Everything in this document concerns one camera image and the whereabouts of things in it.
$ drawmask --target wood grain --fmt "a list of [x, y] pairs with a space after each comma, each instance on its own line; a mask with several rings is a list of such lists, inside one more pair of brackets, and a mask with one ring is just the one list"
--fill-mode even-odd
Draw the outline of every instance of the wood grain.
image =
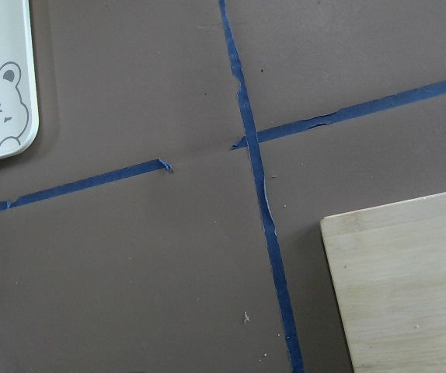
[[446, 193], [321, 227], [356, 373], [445, 373]]

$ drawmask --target blue painter's tape strip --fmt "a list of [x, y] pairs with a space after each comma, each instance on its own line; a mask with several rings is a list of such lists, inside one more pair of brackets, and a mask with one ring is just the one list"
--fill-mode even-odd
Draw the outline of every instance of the blue painter's tape strip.
[[219, 0], [225, 39], [230, 57], [232, 73], [240, 83], [237, 99], [239, 101], [240, 114], [244, 124], [246, 139], [249, 149], [249, 157], [253, 168], [254, 183], [260, 204], [261, 218], [263, 219], [264, 233], [267, 241], [268, 255], [271, 262], [275, 287], [277, 289], [278, 303], [284, 323], [285, 340], [290, 354], [292, 371], [294, 373], [304, 373], [304, 363], [299, 348], [299, 340], [295, 327], [294, 313], [292, 312], [291, 298], [287, 289], [284, 264], [280, 254], [275, 223], [271, 215], [270, 206], [267, 199], [266, 183], [264, 177], [263, 160], [261, 159], [260, 144], [257, 138], [256, 125], [254, 124], [253, 111], [251, 109], [249, 96], [247, 94], [246, 80], [242, 72], [242, 64], [237, 51], [237, 46], [232, 35], [232, 29], [228, 21], [225, 0]]
[[[387, 96], [382, 99], [376, 99], [367, 103], [360, 103], [358, 105], [345, 107], [336, 111], [335, 113], [326, 114], [321, 117], [311, 119], [297, 120], [292, 123], [282, 124], [281, 126], [273, 127], [264, 131], [258, 132], [259, 142], [266, 142], [297, 134], [310, 130], [314, 127], [324, 126], [327, 124], [339, 123], [345, 120], [362, 117], [364, 115], [377, 113], [387, 109], [392, 109], [397, 106], [415, 103], [424, 99], [430, 99], [435, 96], [446, 94], [446, 80], [439, 83], [425, 85], [424, 87], [412, 89], [410, 91], [397, 93], [393, 96]], [[247, 146], [246, 138], [241, 138], [232, 149], [244, 148]]]
[[149, 173], [158, 169], [166, 169], [167, 171], [172, 172], [172, 166], [168, 162], [162, 159], [154, 159], [149, 162], [125, 167], [124, 169], [117, 169], [115, 171], [111, 171], [110, 173], [103, 173], [101, 175], [92, 176], [87, 179], [75, 181], [73, 183], [68, 183], [56, 186], [54, 188], [41, 190], [40, 192], [27, 194], [25, 196], [19, 197], [14, 202], [11, 202], [10, 200], [2, 201], [0, 202], [0, 211], [8, 210], [9, 208], [24, 206], [25, 204], [32, 204], [38, 202], [39, 200], [48, 200], [50, 198], [62, 196], [64, 194], [74, 193], [79, 190], [97, 187], [98, 185], [112, 183], [113, 181], [141, 175], [142, 173]]

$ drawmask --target wooden cutting board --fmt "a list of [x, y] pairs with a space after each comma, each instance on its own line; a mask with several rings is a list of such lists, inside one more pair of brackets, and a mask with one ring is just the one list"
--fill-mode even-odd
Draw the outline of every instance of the wooden cutting board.
[[446, 373], [446, 193], [321, 227], [356, 373]]

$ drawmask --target white tray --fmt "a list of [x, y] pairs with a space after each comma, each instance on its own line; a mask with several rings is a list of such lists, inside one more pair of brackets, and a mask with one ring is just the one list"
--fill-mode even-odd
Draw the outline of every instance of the white tray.
[[28, 0], [0, 0], [0, 158], [28, 148], [37, 131]]

